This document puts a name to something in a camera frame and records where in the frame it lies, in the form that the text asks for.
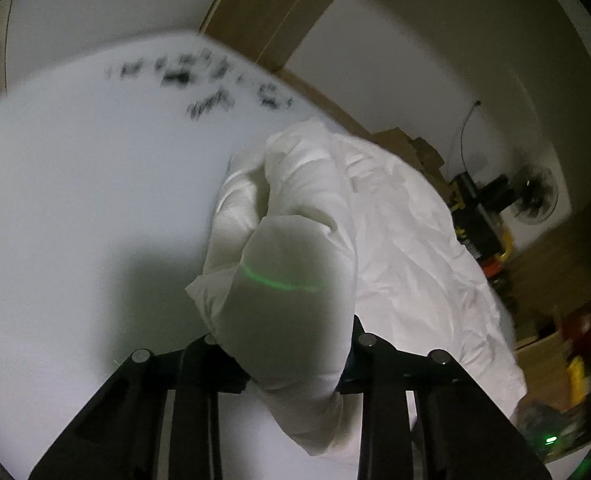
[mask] white tabletop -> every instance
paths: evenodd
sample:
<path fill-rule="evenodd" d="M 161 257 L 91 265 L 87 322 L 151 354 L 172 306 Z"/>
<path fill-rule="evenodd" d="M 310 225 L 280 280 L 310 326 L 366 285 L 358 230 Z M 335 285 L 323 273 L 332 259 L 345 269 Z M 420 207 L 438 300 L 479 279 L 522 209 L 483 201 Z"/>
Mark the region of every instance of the white tabletop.
<path fill-rule="evenodd" d="M 228 160 L 314 115 L 192 32 L 109 48 L 0 100 L 0 461 L 16 480 L 132 350 L 205 333 L 184 287 Z M 223 396 L 221 425 L 227 478 L 355 478 L 308 457 L 252 394 Z"/>

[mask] black cable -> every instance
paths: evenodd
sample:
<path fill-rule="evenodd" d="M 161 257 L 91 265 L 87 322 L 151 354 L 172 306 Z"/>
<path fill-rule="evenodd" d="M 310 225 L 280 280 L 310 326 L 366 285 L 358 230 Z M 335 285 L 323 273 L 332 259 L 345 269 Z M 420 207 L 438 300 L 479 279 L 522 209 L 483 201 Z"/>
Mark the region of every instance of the black cable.
<path fill-rule="evenodd" d="M 464 171 L 466 171 L 466 173 L 469 173 L 469 170 L 466 169 L 466 162 L 464 161 L 464 127 L 466 126 L 466 123 L 469 122 L 471 115 L 473 115 L 473 111 L 481 104 L 482 102 L 479 99 L 473 102 L 471 108 L 469 108 L 469 112 L 467 113 L 466 119 L 464 120 L 464 123 L 462 125 L 462 130 L 460 130 L 460 158 L 462 159 L 462 165 L 464 166 Z"/>

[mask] white sheet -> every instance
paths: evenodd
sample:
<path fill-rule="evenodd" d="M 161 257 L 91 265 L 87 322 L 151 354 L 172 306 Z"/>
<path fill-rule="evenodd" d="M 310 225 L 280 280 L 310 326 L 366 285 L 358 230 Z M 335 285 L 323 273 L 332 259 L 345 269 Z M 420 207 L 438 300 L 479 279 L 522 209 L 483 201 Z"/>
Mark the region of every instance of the white sheet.
<path fill-rule="evenodd" d="M 357 459 L 361 402 L 333 393 L 354 313 L 400 350 L 446 349 L 507 416 L 526 393 L 442 199 L 396 156 L 316 119 L 233 158 L 187 292 L 311 454 Z"/>

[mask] black device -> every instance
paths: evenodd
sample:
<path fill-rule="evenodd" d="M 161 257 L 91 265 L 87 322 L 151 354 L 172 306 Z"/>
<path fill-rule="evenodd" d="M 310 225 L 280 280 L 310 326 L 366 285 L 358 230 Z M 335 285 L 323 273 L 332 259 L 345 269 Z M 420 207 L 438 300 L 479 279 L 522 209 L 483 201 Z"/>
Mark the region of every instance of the black device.
<path fill-rule="evenodd" d="M 170 480 L 222 479 L 218 393 L 241 393 L 249 376 L 206 336 L 160 356 L 137 350 L 45 453 L 30 480 L 152 480 L 167 392 L 175 390 Z M 444 350 L 400 352 L 365 333 L 356 317 L 338 384 L 363 393 L 359 480 L 411 480 L 406 392 L 415 394 L 413 440 L 426 480 L 550 480 L 524 438 Z"/>

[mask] round fan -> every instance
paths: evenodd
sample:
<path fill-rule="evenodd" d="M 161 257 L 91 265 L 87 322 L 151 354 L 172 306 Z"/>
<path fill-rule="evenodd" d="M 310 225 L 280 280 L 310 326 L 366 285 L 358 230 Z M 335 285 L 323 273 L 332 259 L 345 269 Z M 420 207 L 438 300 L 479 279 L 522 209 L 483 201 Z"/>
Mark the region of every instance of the round fan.
<path fill-rule="evenodd" d="M 551 216 L 558 203 L 558 184 L 551 170 L 529 164 L 515 174 L 511 184 L 517 195 L 511 206 L 515 218 L 537 225 Z"/>

